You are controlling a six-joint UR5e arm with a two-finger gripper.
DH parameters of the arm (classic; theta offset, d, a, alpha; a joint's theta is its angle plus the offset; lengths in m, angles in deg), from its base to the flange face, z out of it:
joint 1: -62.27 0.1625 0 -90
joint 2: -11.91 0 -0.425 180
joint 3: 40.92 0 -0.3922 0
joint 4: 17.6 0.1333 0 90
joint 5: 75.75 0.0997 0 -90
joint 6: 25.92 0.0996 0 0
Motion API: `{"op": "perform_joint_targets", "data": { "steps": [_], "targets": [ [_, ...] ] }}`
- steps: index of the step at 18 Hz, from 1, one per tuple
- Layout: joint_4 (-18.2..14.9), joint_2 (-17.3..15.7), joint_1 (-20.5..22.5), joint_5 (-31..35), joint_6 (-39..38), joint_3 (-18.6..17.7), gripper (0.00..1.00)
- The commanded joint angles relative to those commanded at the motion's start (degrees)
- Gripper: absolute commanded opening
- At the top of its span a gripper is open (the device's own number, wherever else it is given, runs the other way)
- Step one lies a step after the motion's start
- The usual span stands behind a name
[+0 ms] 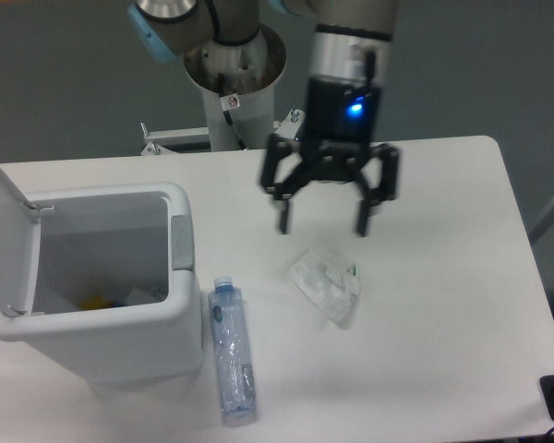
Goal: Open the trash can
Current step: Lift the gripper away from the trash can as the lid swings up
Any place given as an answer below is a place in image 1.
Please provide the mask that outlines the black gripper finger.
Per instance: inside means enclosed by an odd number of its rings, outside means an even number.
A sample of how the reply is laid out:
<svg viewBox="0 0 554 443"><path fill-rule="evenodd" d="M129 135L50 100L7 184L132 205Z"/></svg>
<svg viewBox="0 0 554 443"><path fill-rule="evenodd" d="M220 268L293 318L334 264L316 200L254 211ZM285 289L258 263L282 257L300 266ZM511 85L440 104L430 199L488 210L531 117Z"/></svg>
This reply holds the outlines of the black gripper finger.
<svg viewBox="0 0 554 443"><path fill-rule="evenodd" d="M363 172L373 161L379 166L376 184L370 183ZM379 205L397 198L400 161L400 150L387 143L362 147L358 157L349 159L349 174L361 196L355 225L359 236L367 236L369 219Z"/></svg>
<svg viewBox="0 0 554 443"><path fill-rule="evenodd" d="M311 181L316 180L316 173L324 162L323 152L311 151L304 142L296 142L271 134L265 151L259 185L271 196L272 203L278 210L277 228L282 234L288 233L288 221L291 200L295 194ZM279 180L278 169L280 163L295 152L301 155L301 161Z"/></svg>

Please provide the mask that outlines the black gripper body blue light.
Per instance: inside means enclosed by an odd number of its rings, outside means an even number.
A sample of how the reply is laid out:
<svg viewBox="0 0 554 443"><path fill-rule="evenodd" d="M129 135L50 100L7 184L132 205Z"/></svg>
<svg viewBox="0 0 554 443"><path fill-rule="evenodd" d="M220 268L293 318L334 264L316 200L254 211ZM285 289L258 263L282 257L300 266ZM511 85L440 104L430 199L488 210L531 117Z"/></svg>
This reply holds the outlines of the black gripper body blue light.
<svg viewBox="0 0 554 443"><path fill-rule="evenodd" d="M381 88L332 76L308 79L306 120L301 137L299 181L352 183L365 179Z"/></svg>

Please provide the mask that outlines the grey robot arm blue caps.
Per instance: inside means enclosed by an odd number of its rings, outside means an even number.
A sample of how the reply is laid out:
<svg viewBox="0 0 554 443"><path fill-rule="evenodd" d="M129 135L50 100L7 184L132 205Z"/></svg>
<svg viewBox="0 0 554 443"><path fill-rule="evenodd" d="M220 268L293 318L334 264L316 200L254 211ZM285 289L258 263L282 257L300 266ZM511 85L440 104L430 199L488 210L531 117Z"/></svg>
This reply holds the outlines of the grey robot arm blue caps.
<svg viewBox="0 0 554 443"><path fill-rule="evenodd" d="M134 1L127 10L152 56L181 59L199 89L211 149L264 150L259 183L288 229L294 195L312 182L352 183L361 200L356 232L397 195L399 151L374 143L389 64L395 1L276 1L314 23L305 102L274 120L277 83L288 65L283 35L257 1Z"/></svg>

